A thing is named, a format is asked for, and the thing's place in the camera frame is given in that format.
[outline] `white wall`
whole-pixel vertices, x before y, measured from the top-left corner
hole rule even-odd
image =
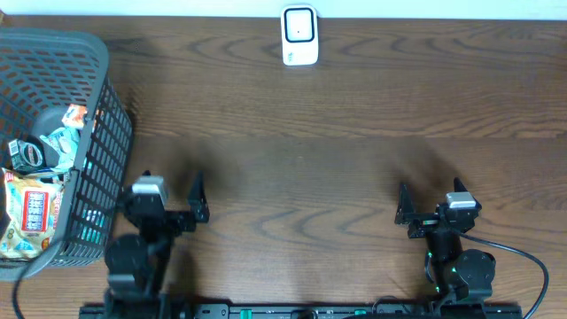
[[[313,5],[321,18],[567,19],[567,0],[311,0],[307,3]],[[277,17],[287,4],[295,2],[0,0],[0,9],[8,14]]]

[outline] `laundry basket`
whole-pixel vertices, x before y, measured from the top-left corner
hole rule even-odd
[[[49,135],[62,126],[69,104],[88,108],[51,240],[59,248],[41,254],[27,276],[44,267],[85,266],[104,253],[132,144],[132,124],[107,71],[108,50],[94,35],[0,28],[3,167],[11,167],[12,139]],[[4,202],[0,207],[5,210]],[[2,215],[0,234],[7,220]],[[25,265],[0,260],[0,280],[15,280]]]

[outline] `white label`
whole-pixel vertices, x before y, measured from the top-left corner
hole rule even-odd
[[[8,146],[10,146],[10,156],[14,156],[19,153],[18,140],[11,141]]]

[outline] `white plug-in device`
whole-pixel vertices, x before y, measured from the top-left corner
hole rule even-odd
[[[312,6],[300,4],[283,8],[282,58],[287,66],[305,66],[317,62],[317,12]]]

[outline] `black power cord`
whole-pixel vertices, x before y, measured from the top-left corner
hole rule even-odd
[[[25,319],[24,315],[21,313],[21,309],[19,309],[18,289],[19,289],[19,286],[21,285],[21,282],[26,277],[26,274],[29,272],[29,270],[32,268],[32,266],[37,262],[37,260],[39,259],[39,257],[41,255],[43,255],[44,253],[47,253],[50,250],[55,249],[54,247],[58,247],[58,245],[60,243],[63,243],[67,239],[70,239],[70,238],[71,238],[70,236],[67,236],[67,237],[63,237],[59,240],[54,240],[53,242],[51,242],[50,245],[47,246],[47,249],[45,249],[37,257],[33,258],[30,262],[28,262],[27,265],[19,273],[18,279],[16,279],[16,282],[14,283],[14,287],[12,288],[12,306],[14,308],[14,313],[16,314],[16,317],[18,319]]]
[[[128,203],[131,200],[131,198],[126,198],[125,200],[126,200],[125,202]],[[104,210],[103,214],[107,215],[112,210],[118,210],[118,209],[121,209],[121,208],[123,208],[123,205],[120,205],[120,204],[117,203],[116,207]],[[21,309],[19,308],[19,303],[18,303],[18,290],[19,290],[19,286],[21,285],[21,282],[24,280],[27,273],[32,268],[34,263],[37,262],[37,260],[39,259],[40,256],[42,256],[44,253],[47,253],[47,252],[55,249],[54,247],[57,247],[59,244],[65,243],[67,240],[73,239],[74,235],[76,235],[76,234],[73,234],[73,233],[67,234],[67,236],[62,237],[59,240],[52,241],[42,253],[40,253],[37,257],[33,258],[31,261],[29,261],[27,263],[27,265],[21,270],[21,272],[19,273],[18,279],[16,279],[16,282],[14,283],[14,286],[12,288],[12,306],[14,308],[14,313],[16,314],[16,317],[18,319],[26,319],[24,317],[24,315],[21,313]]]
[[[546,297],[546,292],[548,291],[549,273],[548,273],[548,269],[546,268],[546,265],[542,261],[537,259],[535,256],[533,256],[529,253],[523,252],[523,251],[516,249],[514,247],[494,243],[494,242],[491,242],[489,240],[476,238],[476,237],[473,237],[473,236],[470,236],[470,235],[463,234],[458,229],[451,226],[449,222],[447,222],[447,225],[448,225],[449,229],[451,230],[451,232],[453,232],[456,235],[459,235],[460,237],[463,237],[463,238],[468,239],[470,241],[473,241],[475,243],[479,243],[479,244],[483,244],[483,245],[489,245],[489,246],[495,247],[495,248],[500,248],[500,249],[505,250],[507,252],[517,253],[520,256],[525,257],[525,258],[529,259],[530,261],[533,261],[536,264],[538,264],[538,266],[540,266],[541,270],[543,271],[543,286],[541,287],[540,296],[538,296],[538,298],[535,300],[535,303],[533,304],[530,311],[528,311],[524,316],[524,319],[531,318],[532,315],[536,312],[536,310],[538,310],[538,307],[540,306],[543,299]]]

